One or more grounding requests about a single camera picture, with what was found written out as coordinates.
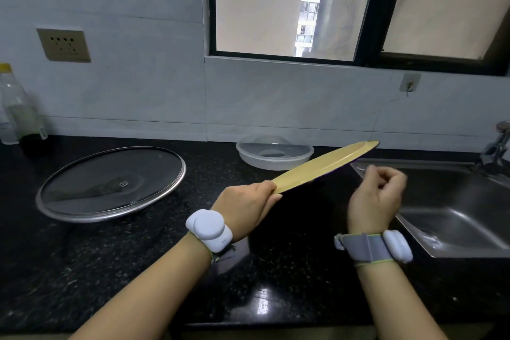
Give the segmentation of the dark sauce bottle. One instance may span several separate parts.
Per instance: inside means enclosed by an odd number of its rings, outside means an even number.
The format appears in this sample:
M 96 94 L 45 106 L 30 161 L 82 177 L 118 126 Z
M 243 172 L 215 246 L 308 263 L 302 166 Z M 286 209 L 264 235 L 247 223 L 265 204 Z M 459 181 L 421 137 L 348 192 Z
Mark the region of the dark sauce bottle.
M 49 151 L 48 134 L 42 118 L 31 104 L 20 84 L 6 82 L 3 85 L 3 104 L 12 120 L 18 143 L 27 157 L 40 157 Z

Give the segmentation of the person's right forearm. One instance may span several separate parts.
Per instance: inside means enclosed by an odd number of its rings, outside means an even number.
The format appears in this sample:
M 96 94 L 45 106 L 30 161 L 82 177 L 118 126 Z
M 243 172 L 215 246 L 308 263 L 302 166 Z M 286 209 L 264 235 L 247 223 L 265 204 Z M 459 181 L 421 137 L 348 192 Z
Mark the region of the person's right forearm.
M 448 340 L 399 264 L 356 265 L 379 340 Z

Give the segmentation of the white right wrist tracker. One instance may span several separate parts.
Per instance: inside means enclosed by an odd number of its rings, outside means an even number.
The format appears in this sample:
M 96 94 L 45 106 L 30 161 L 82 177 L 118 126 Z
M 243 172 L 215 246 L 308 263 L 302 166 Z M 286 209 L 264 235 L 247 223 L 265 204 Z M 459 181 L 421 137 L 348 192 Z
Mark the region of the white right wrist tracker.
M 397 261 L 407 264 L 413 254 L 404 235 L 398 230 L 385 230 L 382 234 L 336 234 L 334 245 L 346 251 L 358 265 Z

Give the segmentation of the chrome faucet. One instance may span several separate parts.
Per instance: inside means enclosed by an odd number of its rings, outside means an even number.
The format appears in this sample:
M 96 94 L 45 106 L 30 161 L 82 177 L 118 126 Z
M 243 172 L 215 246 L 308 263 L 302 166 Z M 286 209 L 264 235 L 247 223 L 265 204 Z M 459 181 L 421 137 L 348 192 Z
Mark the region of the chrome faucet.
M 486 175 L 504 175 L 510 178 L 510 163 L 503 159 L 510 141 L 510 120 L 498 122 L 496 130 L 499 136 L 482 150 L 473 169 Z

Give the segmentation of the person's left forearm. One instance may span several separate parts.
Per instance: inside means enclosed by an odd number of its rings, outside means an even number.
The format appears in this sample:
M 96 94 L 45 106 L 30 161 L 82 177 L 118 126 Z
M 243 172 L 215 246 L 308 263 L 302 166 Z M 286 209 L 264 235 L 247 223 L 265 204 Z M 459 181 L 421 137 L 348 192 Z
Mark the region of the person's left forearm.
M 160 340 L 211 263 L 205 245 L 194 235 L 185 235 L 69 340 Z

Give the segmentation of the yellow plate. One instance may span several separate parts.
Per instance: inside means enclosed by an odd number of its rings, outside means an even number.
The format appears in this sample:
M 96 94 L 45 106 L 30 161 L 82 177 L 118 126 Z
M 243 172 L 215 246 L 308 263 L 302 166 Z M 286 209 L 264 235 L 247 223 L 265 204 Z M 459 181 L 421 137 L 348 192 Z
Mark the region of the yellow plate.
M 311 159 L 274 178 L 272 182 L 276 185 L 276 188 L 273 193 L 281 194 L 287 190 L 313 181 L 359 159 L 375 149 L 378 145 L 379 141 L 352 143 Z

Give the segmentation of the beige wall socket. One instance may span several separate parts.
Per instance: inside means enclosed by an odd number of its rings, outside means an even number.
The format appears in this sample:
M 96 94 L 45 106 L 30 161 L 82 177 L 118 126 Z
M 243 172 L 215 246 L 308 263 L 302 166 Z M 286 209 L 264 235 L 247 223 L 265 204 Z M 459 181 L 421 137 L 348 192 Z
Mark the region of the beige wall socket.
M 91 63 L 83 31 L 49 28 L 36 30 L 43 52 L 49 61 Z

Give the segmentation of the black framed window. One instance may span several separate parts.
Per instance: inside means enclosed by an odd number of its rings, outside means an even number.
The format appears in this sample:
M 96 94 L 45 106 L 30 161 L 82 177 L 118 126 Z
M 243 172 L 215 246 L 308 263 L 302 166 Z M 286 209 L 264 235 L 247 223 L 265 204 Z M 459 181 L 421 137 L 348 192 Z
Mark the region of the black framed window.
M 207 54 L 510 75 L 510 0 L 204 0 Z

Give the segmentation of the person's right hand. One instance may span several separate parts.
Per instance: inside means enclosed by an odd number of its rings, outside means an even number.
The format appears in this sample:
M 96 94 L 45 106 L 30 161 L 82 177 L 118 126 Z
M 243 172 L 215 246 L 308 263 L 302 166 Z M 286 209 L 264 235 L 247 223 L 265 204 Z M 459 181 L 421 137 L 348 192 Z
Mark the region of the person's right hand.
M 349 234 L 381 234 L 397 214 L 407 176 L 394 168 L 369 165 L 347 210 Z

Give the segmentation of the glass pot lid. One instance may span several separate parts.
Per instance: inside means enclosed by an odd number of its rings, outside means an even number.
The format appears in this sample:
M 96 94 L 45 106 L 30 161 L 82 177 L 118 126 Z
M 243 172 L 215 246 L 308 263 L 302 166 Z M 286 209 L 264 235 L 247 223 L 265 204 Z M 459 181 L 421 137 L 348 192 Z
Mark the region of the glass pot lid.
M 108 221 L 135 213 L 173 192 L 186 175 L 178 154 L 153 146 L 99 152 L 51 175 L 35 198 L 47 217 L 69 223 Z

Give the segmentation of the white left wrist tracker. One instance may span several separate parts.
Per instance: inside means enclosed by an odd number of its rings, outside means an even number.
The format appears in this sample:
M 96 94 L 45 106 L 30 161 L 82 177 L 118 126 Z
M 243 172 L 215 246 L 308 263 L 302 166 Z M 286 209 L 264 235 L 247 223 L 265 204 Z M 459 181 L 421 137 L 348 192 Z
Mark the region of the white left wrist tracker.
M 208 249 L 212 263 L 232 245 L 233 233 L 226 225 L 224 217 L 217 211 L 197 210 L 186 220 L 186 228 Z

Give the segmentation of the white wall hook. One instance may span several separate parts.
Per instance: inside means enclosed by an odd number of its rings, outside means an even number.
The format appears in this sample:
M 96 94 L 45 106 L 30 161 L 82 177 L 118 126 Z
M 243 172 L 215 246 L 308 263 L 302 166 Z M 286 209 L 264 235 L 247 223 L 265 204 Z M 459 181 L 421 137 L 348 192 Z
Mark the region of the white wall hook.
M 414 92 L 420 82 L 421 73 L 405 72 L 399 86 L 399 92 L 404 92 L 406 97 Z

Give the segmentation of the stainless steel sink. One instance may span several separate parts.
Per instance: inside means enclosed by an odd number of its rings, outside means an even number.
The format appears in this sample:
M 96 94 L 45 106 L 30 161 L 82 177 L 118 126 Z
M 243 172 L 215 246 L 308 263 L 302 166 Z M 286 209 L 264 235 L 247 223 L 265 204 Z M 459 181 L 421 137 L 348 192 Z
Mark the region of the stainless steel sink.
M 362 158 L 350 165 L 362 178 L 369 165 L 407 175 L 397 220 L 431 257 L 510 259 L 510 177 L 451 161 Z

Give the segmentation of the person's left hand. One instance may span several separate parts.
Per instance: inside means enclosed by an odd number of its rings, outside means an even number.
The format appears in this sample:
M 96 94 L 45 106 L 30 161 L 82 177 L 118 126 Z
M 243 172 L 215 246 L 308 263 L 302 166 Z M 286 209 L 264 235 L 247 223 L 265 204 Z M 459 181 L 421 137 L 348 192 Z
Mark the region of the person's left hand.
M 278 194 L 278 201 L 283 197 Z M 278 201 L 257 201 L 249 185 L 227 187 L 212 205 L 233 233 L 233 243 L 246 238 Z

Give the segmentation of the clear plastic bowl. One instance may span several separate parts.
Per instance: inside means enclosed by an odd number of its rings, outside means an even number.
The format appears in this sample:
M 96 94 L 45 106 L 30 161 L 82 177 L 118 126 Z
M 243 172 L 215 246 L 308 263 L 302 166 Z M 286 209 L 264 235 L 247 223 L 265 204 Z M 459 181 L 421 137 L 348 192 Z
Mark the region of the clear plastic bowl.
M 277 136 L 250 136 L 236 143 L 241 159 L 258 169 L 288 171 L 310 160 L 313 146 L 292 143 Z

